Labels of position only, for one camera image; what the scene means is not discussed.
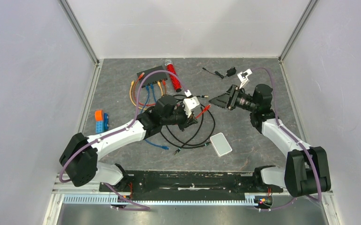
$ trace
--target red bottle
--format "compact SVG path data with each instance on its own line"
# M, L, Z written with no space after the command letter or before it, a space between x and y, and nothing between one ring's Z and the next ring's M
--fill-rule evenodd
M165 66L167 67L167 70L169 72L172 72L177 75L175 68L173 67L172 60L165 60ZM181 92L182 87L180 86L180 82L172 75L169 75L170 80L172 81L173 89L175 89L176 92Z

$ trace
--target purple cable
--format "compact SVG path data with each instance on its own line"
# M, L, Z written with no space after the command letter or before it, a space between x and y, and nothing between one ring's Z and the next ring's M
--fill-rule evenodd
M185 87L185 85L183 84L183 82L179 79L179 77L178 77L176 74L174 74L174 73L172 73L172 72L170 72L170 71L166 71L166 70L156 70L156 71L154 71L154 72L149 73L148 75L146 75L146 76L143 78L141 84L144 84L144 82L145 82L145 80L146 80L147 78L149 78L150 76L152 76L152 75L154 75L154 74L156 74L156 73L168 73L168 74L174 76L174 77L179 81L179 83L183 86L183 88L184 88L185 90L188 90L188 89ZM136 97L136 102L139 102L139 95L140 95L140 90L141 90L141 88L142 88L142 85L139 85L138 95L137 95L137 97ZM67 182L71 181L71 179L64 180L64 179L63 179L63 174L64 174L66 168L68 167L68 165L71 163L71 161L72 161L78 154L80 154L82 151L84 151L87 147L91 146L92 144L98 143L99 141L101 141L101 140L103 140L103 139L105 139L105 138L107 138L107 137L110 137L110 136L112 136L112 135L116 135L116 134L121 133L121 132L127 130L128 128L132 127L132 125L136 122L136 118L137 118L137 116L138 116L138 113L139 113L139 108L138 108L138 105L136 105L136 113L135 113L135 116L134 116L132 122L131 122L128 126L126 126L125 128L122 128L122 129L120 129L120 130L114 131L114 132L112 132L112 133L110 133L110 134L106 134L106 135L104 135L104 136L102 136L102 137L100 137L100 138L96 138L95 140L89 142L88 144L86 144L86 145L82 146L80 149L78 149L78 150L66 161L66 163L63 165L63 168L60 170L60 173L59 173L59 181L62 182L62 183L67 183ZM112 191L114 191L120 198L123 198L123 197L122 197L120 194L118 194L118 192L115 191L113 188L111 188L111 187L109 187L109 188L112 189ZM142 208L144 208L144 209L146 209L146 207L147 207L147 206L139 205L139 204L134 203L134 202L132 202L132 201L130 201L130 200L127 200L127 199L126 199L125 201L126 201L126 202L129 202L129 203L131 203L131 204L134 204L134 205L138 205L138 206L140 206L140 207L142 207ZM128 210L129 210L129 211L131 211L131 210L133 210L133 211L146 211L146 210L140 210L140 209L139 209L139 210L138 210L138 209L128 209Z
M306 154L307 156L307 159L309 160L310 162L310 165L311 165L311 169L313 171L313 174L314 174L314 179L316 180L316 186L317 186L317 193L318 193L318 199L308 195L307 197L309 197L310 199L314 199L314 200L317 200L317 201L321 201L322 200L322 192L321 192L321 185L319 183L319 178L318 178L318 172L317 172L317 169L316 169L316 166L314 165L314 162L313 162L313 159L311 158L310 156L310 153L307 151L306 147L302 144L302 143L299 143L299 140L293 136L288 130L285 129L285 127L281 126L280 124L280 121L278 120L278 113L277 113L277 102L276 102L276 97L275 97L275 82L274 82L274 78L273 78L273 75L270 71L270 69L267 69L265 67L258 67L258 68L254 68L254 69L251 69L252 72L258 70L258 69L264 69L267 73L268 73L268 76L270 77L270 82L271 82L271 86L273 87L273 100L274 100L274 113L275 113L275 122L277 123L277 125L279 126L279 128L284 131L290 138L292 138L292 140L294 140L294 142L299 145L302 149L303 149L303 152ZM291 203L293 203L293 201L295 200L296 198L292 199L292 201L290 201L289 203L283 205L283 206L280 206L280 207L276 207L276 208L273 208L271 209L272 210L278 210L278 209L282 209L286 206L289 206Z
M141 209L123 209L123 208L118 208L118 210L123 210L123 211L150 211L151 208L145 205L141 205L141 204L137 204L136 202L132 202L131 200L124 198L122 195L120 195L110 184L108 183L104 183L112 192L114 192L116 195L118 195L118 197L124 201L126 201L127 203L130 203L132 205L141 207Z

